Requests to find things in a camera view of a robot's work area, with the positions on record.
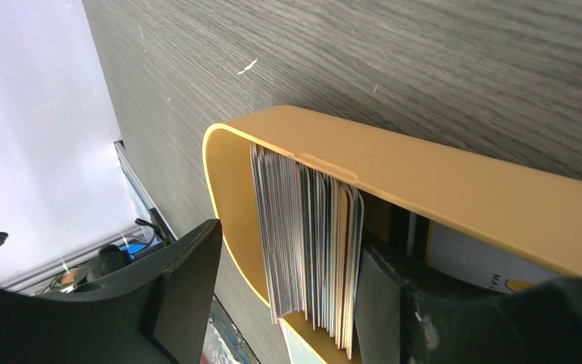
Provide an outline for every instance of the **white backdrop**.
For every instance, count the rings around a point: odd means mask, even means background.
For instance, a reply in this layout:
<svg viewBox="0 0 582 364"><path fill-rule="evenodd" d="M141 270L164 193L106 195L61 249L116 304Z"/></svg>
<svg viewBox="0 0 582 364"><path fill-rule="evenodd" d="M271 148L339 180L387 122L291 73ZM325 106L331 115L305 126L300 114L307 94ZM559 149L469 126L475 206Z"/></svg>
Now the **white backdrop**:
<svg viewBox="0 0 582 364"><path fill-rule="evenodd" d="M81 1L0 1L0 284L135 218Z"/></svg>

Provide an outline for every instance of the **wooden table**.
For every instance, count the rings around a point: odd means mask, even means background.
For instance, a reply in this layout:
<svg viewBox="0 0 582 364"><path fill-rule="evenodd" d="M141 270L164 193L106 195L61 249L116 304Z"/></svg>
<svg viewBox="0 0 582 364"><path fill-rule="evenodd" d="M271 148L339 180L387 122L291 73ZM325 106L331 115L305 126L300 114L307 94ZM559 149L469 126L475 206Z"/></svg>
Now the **wooden table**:
<svg viewBox="0 0 582 364"><path fill-rule="evenodd" d="M272 105L582 180L582 2L84 5L128 159L180 236L213 216L206 127ZM226 251L215 291L262 362L288 362Z"/></svg>

